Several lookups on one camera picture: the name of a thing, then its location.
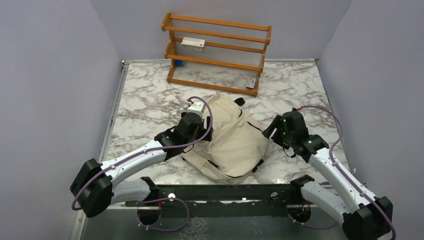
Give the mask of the cream canvas student bag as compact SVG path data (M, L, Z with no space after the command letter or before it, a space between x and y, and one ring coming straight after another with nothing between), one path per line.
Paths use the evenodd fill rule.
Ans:
M203 140L181 155L209 179L236 185L264 163L269 139L263 127L234 100L214 95L206 101L213 123L211 140Z

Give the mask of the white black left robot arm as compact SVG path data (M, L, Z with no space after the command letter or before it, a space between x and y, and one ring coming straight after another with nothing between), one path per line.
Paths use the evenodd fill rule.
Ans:
M203 118L185 112L178 125L173 126L136 151L122 157L97 162L85 161L70 185L74 196L71 209L82 210L88 218L106 210L119 196L117 186L137 172L181 155L189 146L210 140L213 116Z

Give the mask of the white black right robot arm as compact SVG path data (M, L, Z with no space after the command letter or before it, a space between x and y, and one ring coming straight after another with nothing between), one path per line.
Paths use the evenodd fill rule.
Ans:
M359 182L333 153L333 146L317 134L310 134L298 108L276 115L262 134L281 146L293 149L315 168L335 190L331 193L308 175L290 182L289 199L312 203L337 221L349 240L376 240L388 233L396 238L392 224L393 204L378 197Z

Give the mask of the small red white card box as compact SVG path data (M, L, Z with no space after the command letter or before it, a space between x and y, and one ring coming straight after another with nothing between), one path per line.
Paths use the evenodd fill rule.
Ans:
M254 77L249 77L246 83L246 88L249 90L254 90L256 87L256 81L257 79Z

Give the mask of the small blue item on shelf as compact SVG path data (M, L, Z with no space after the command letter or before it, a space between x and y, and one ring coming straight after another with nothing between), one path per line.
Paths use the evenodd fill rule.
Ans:
M175 60L175 65L177 67L183 67L184 66L184 61L183 60L176 59Z

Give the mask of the orange wooden shelf rack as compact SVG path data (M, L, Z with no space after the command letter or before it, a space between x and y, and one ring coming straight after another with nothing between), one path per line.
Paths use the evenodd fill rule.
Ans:
M257 96L272 26L168 12L161 24L169 40L164 58L171 61L168 83ZM203 51L181 48L184 37L203 39ZM184 66L175 65L182 60ZM246 88L256 78L255 89Z

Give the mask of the white red box on shelf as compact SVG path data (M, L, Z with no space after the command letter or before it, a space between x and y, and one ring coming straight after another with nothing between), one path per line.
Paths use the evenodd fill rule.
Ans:
M204 39L184 37L180 43L180 46L183 49L203 52L205 43L206 41Z

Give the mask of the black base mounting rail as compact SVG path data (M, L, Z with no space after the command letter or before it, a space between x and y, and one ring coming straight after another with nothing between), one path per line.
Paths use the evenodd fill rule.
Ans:
M290 184L158 185L145 200L130 200L142 220L158 218L292 217L305 223L311 205Z

